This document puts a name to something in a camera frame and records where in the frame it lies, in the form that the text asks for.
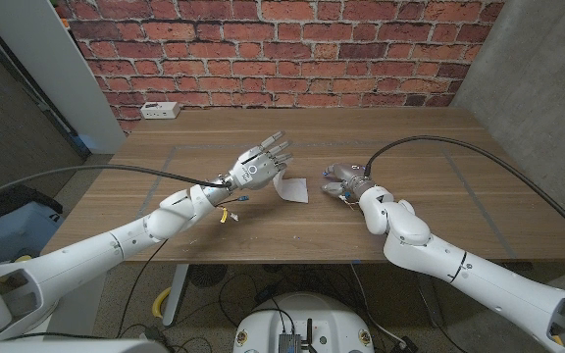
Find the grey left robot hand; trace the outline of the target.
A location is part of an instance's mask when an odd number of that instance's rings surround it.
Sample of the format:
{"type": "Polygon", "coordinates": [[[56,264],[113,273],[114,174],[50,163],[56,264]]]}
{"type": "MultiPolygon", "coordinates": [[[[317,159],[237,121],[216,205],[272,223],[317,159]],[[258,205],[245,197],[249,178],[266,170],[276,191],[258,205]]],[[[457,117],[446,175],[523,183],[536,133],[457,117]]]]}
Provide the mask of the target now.
{"type": "Polygon", "coordinates": [[[222,176],[222,181],[229,191],[236,189],[257,190],[266,186],[279,172],[286,169],[286,162],[291,159],[291,153],[283,153],[290,145],[289,141],[277,144],[284,136],[283,131],[277,131],[260,144],[242,153],[222,176]]]}

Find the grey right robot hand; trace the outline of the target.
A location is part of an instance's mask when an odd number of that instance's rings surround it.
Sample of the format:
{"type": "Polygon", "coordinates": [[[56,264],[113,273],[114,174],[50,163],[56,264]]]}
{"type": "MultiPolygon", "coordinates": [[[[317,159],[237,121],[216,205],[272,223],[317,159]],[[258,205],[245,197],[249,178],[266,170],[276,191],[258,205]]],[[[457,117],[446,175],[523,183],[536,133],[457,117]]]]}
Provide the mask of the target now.
{"type": "Polygon", "coordinates": [[[365,167],[362,165],[336,163],[328,166],[324,176],[329,182],[321,189],[335,198],[344,197],[347,201],[356,202],[362,194],[376,184],[365,176],[365,167]]]}

